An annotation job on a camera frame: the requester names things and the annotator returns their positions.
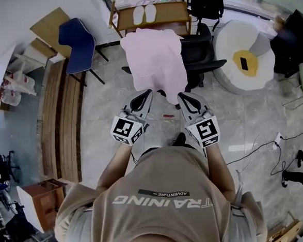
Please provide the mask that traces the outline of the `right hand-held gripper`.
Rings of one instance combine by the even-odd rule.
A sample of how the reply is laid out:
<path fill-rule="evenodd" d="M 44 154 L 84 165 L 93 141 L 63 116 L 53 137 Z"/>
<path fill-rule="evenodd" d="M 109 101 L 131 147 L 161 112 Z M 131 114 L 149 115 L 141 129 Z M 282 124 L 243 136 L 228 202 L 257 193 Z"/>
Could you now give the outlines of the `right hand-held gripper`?
<path fill-rule="evenodd" d="M 194 93 L 178 93 L 178 103 L 186 121 L 186 129 L 202 148 L 220 141 L 220 129 L 215 115 L 208 111 L 206 100 Z"/>

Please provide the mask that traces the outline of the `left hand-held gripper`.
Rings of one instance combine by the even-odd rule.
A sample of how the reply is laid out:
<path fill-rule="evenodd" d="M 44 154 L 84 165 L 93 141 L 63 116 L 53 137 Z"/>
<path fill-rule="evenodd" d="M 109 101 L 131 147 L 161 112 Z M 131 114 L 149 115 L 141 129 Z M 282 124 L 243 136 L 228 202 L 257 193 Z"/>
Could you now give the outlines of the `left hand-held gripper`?
<path fill-rule="evenodd" d="M 132 146 L 148 128 L 146 120 L 153 99 L 151 89 L 137 91 L 125 100 L 124 109 L 114 117 L 110 129 L 115 141 Z"/>

